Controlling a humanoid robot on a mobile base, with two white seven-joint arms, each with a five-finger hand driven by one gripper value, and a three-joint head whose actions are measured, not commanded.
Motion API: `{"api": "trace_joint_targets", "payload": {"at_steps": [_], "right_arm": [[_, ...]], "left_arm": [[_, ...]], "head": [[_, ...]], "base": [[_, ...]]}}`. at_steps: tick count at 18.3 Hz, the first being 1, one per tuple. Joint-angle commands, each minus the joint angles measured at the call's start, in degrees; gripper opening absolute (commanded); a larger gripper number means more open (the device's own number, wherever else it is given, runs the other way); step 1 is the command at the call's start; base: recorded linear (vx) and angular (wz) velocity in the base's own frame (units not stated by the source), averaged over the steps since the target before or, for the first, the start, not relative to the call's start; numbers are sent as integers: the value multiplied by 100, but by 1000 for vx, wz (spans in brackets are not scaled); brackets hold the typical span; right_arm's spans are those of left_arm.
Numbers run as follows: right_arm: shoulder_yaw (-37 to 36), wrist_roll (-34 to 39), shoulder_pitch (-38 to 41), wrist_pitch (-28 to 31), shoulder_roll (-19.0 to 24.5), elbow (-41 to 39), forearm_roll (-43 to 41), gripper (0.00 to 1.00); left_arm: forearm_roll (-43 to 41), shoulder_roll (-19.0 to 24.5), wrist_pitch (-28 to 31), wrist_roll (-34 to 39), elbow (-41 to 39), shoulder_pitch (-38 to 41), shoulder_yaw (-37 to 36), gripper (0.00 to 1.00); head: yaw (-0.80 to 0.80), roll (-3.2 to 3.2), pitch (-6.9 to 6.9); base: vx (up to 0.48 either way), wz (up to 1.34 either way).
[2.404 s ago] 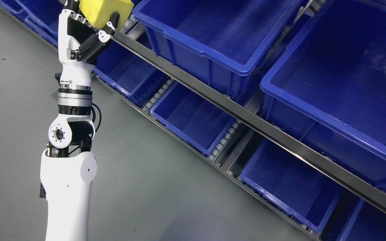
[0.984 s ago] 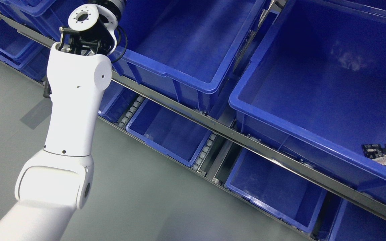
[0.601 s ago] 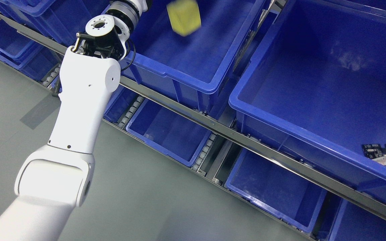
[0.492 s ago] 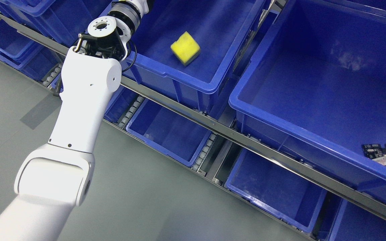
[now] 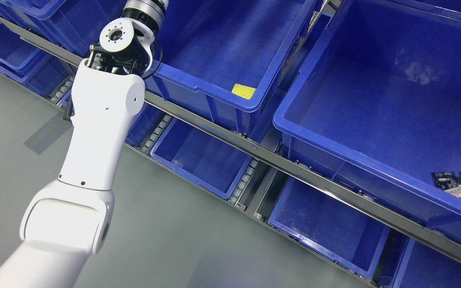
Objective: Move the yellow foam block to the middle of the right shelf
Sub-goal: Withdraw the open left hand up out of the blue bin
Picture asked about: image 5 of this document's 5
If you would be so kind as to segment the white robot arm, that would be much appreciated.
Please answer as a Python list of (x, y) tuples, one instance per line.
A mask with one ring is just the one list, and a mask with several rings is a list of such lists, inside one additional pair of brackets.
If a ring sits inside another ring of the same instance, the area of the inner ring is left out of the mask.
[(65, 118), (73, 125), (57, 179), (29, 203), (22, 243), (0, 267), (0, 288), (71, 288), (106, 240), (113, 183), (134, 117), (144, 104), (143, 75), (156, 72), (153, 49), (167, 0), (128, 0), (78, 66)]

